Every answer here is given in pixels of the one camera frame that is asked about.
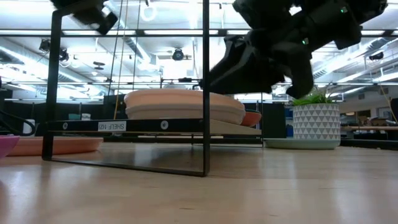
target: security camera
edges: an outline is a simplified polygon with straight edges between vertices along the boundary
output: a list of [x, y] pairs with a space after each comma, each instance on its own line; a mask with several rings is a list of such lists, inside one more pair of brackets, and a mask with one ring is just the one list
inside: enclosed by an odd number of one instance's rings
[[60, 62], [67, 62], [69, 60], [68, 49], [61, 48], [60, 49]]
[[50, 40], [42, 40], [39, 46], [39, 50], [41, 50], [43, 53], [49, 53], [50, 52]]
[[172, 58], [173, 60], [184, 59], [184, 53], [182, 53], [182, 49], [175, 49]]
[[380, 59], [383, 59], [383, 58], [384, 58], [384, 53], [383, 52], [380, 52], [380, 53], [377, 53], [377, 54], [369, 56], [370, 60], [380, 60]]

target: black metal shelf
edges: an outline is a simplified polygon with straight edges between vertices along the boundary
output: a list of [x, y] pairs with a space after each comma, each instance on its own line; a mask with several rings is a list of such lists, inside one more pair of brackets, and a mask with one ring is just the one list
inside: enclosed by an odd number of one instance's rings
[[[149, 172], [161, 172], [165, 174], [178, 174], [205, 177], [210, 171], [210, 92], [209, 80], [207, 79], [210, 72], [209, 48], [210, 48], [210, 19], [209, 19], [209, 0], [203, 0], [203, 119], [167, 119], [167, 120], [104, 120], [104, 121], [56, 121], [55, 109], [57, 104], [58, 89], [58, 69], [59, 69], [59, 53], [62, 33], [62, 17], [75, 12], [93, 7], [96, 2], [92, 0], [83, 0], [76, 4], [64, 7], [53, 12], [51, 25], [51, 43], [49, 58], [49, 79], [47, 85], [46, 98], [46, 126], [47, 131], [43, 137], [42, 159], [45, 161], [67, 162], [81, 165], [93, 165], [103, 167], [115, 167], [122, 169], [143, 170]], [[111, 125], [119, 122], [119, 126], [114, 125], [110, 128], [100, 127], [100, 125]], [[53, 142], [56, 132], [171, 132], [171, 133], [203, 133], [203, 156], [202, 170], [200, 172], [191, 170], [163, 169], [154, 167], [140, 167], [123, 164], [110, 164], [98, 161], [79, 161], [70, 159], [53, 158]]]

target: orange bowl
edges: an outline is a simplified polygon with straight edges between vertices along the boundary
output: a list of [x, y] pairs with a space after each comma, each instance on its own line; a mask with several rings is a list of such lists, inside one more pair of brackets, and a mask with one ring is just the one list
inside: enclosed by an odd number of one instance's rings
[[258, 124], [260, 120], [261, 120], [260, 112], [246, 111], [246, 115], [243, 118], [241, 126], [253, 127], [256, 124]]

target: shelf frame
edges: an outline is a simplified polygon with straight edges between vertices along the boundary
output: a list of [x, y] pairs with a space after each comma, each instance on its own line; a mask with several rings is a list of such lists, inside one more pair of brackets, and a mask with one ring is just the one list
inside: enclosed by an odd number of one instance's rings
[[[97, 161], [79, 161], [70, 159], [56, 159], [53, 158], [53, 143], [54, 134], [57, 132], [64, 132], [67, 130], [75, 131], [98, 131], [98, 123], [104, 121], [56, 121], [55, 113], [57, 106], [57, 89], [58, 89], [58, 70], [59, 70], [59, 54], [60, 54], [60, 44], [62, 33], [62, 17], [73, 14], [75, 12], [88, 9], [90, 7], [96, 6], [95, 0], [82, 0], [70, 6], [58, 9], [52, 14], [52, 24], [51, 24], [51, 43], [50, 43], [50, 58], [49, 58], [49, 78], [47, 85], [47, 97], [46, 97], [46, 111], [45, 111], [45, 125], [46, 132], [43, 137], [43, 148], [42, 148], [42, 159], [45, 161], [55, 161], [55, 162], [67, 162], [72, 164], [80, 165], [90, 165], [90, 166], [102, 166], [102, 167], [115, 167], [121, 169], [131, 169], [131, 170], [141, 170], [148, 172], [159, 172], [164, 174], [177, 174], [177, 175], [189, 175], [196, 177], [206, 177], [210, 171], [210, 92], [209, 92], [209, 79], [207, 78], [210, 73], [210, 18], [209, 18], [209, 0], [203, 0], [203, 119], [190, 119], [189, 121], [184, 120], [181, 123], [181, 119], [170, 120], [170, 129], [173, 132], [184, 133], [184, 132], [198, 132], [203, 133], [203, 156], [202, 156], [202, 170], [201, 171], [191, 171], [191, 170], [177, 170], [177, 169], [163, 169], [155, 167], [139, 167], [124, 164], [110, 164], [105, 162]], [[159, 120], [142, 120], [142, 121], [126, 121], [127, 124], [133, 124], [131, 126], [127, 125], [127, 128], [131, 128], [131, 131], [162, 131], [158, 122]], [[179, 123], [182, 126], [174, 127], [174, 123]]]

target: green plant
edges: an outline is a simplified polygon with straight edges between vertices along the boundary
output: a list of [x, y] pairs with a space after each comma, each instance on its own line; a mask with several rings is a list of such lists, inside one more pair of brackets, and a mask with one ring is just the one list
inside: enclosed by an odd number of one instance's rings
[[304, 96], [303, 98], [300, 99], [294, 99], [293, 105], [300, 106], [300, 105], [309, 105], [315, 103], [333, 103], [333, 101], [329, 99], [331, 93], [329, 94], [327, 93], [329, 85], [327, 85], [322, 89], [319, 89], [317, 86], [314, 86], [313, 90], [307, 96]]

